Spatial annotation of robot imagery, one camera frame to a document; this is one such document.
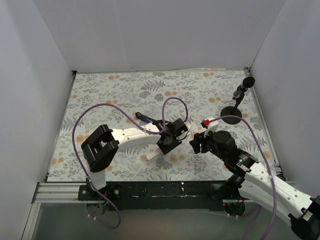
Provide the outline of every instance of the white wall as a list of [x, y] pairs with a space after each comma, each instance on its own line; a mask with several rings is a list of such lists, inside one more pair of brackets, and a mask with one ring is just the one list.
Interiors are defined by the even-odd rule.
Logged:
[[286, 0], [251, 70], [285, 175], [320, 195], [320, 1]]
[[80, 72], [252, 65], [285, 0], [33, 0]]
[[0, 0], [0, 239], [22, 236], [72, 73], [32, 0]]

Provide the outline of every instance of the gray floor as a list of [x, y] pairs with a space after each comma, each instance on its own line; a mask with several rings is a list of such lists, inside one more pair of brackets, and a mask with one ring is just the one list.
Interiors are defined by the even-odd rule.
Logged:
[[[247, 206], [249, 211], [255, 203]], [[32, 240], [240, 240], [253, 216], [235, 220], [209, 213], [204, 209], [188, 210], [126, 210], [121, 212], [119, 228], [110, 230], [88, 218], [82, 203], [43, 203]], [[115, 212], [104, 219], [117, 222]], [[262, 210], [247, 240], [260, 239], [270, 221], [271, 213]], [[267, 240], [297, 240], [291, 229], [276, 218]]]

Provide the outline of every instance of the table surface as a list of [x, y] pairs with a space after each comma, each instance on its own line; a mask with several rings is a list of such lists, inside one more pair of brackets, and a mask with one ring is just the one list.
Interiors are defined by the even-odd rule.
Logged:
[[[161, 119], [164, 100], [171, 96], [181, 98], [188, 106], [187, 125], [191, 130], [189, 137], [170, 153], [153, 161], [147, 161], [146, 156], [155, 149], [155, 145], [142, 145], [118, 152], [105, 170], [107, 181], [227, 180], [232, 174], [225, 168], [224, 163], [209, 152], [194, 154], [189, 141], [195, 133], [203, 131], [200, 123], [204, 118], [219, 117], [224, 107], [235, 104], [232, 94], [245, 77], [242, 70], [77, 74], [46, 181], [85, 181], [85, 174], [73, 150], [72, 129], [87, 108], [98, 103], [112, 103], [132, 117], [135, 112], [141, 112], [158, 120]], [[239, 109], [243, 118], [253, 127], [272, 167], [274, 158], [252, 93], [249, 90], [245, 95]], [[169, 121], [184, 119], [184, 106], [176, 100], [168, 102], [165, 117]], [[85, 160], [81, 143], [102, 124], [108, 124], [111, 129], [134, 127], [114, 108], [101, 106], [91, 110], [75, 131], [76, 146], [82, 161]], [[239, 148], [263, 162], [257, 145], [243, 122], [229, 125], [220, 120], [217, 130], [230, 132]]]

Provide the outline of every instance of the black stand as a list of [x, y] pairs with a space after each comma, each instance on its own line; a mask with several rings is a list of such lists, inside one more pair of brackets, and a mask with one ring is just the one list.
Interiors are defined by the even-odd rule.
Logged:
[[[241, 101], [244, 99], [245, 94], [241, 93], [239, 97], [235, 99], [235, 105], [234, 106], [226, 106], [224, 109], [222, 109], [220, 116], [227, 116], [227, 115], [233, 115], [238, 116], [242, 118], [241, 111], [237, 108]], [[222, 119], [225, 123], [235, 125], [238, 124], [241, 120], [234, 118], [234, 117], [226, 117]]]

